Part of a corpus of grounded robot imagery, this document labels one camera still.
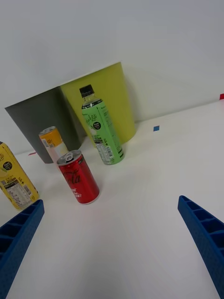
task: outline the black bottle cap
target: black bottle cap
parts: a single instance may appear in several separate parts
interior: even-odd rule
[[[87,97],[88,95],[91,95],[94,93],[94,90],[92,88],[92,85],[89,84],[87,86],[81,87],[80,89],[80,93],[82,95],[82,98]]]

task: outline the pull tab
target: pull tab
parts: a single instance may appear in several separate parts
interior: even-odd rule
[[[73,160],[73,154],[67,153],[67,155],[65,156],[65,161],[70,162],[71,160]]]

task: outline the coca-cola can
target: coca-cola can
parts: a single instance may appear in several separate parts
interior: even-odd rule
[[[63,155],[57,165],[80,204],[89,204],[97,199],[99,187],[80,150]]]

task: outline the blue square marker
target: blue square marker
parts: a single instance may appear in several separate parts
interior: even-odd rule
[[[160,126],[155,126],[155,127],[153,127],[153,131],[155,132],[155,131],[159,131],[159,129],[160,129]]]

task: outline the green bottle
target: green bottle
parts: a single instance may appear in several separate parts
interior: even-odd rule
[[[101,159],[106,165],[120,162],[124,158],[124,152],[104,101],[95,97],[91,85],[79,90],[84,99],[82,114]]]

